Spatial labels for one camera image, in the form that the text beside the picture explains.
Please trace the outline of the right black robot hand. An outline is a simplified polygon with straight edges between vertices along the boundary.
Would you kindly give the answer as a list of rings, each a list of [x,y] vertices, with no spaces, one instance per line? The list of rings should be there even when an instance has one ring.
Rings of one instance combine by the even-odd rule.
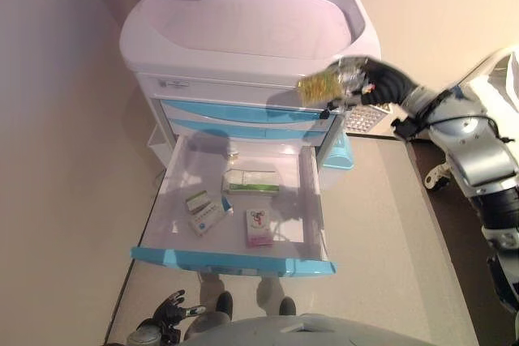
[[[419,84],[393,65],[369,56],[342,57],[327,66],[324,71],[336,81],[344,83],[355,71],[359,87],[346,92],[341,86],[340,98],[345,106],[356,105],[401,105]]]

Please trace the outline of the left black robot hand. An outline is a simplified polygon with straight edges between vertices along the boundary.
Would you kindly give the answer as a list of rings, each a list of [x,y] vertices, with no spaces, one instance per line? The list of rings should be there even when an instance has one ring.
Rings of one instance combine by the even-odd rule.
[[[176,326],[186,318],[194,318],[205,313],[204,305],[183,307],[185,289],[170,294],[155,310],[152,319],[157,323],[162,333],[172,332]]]

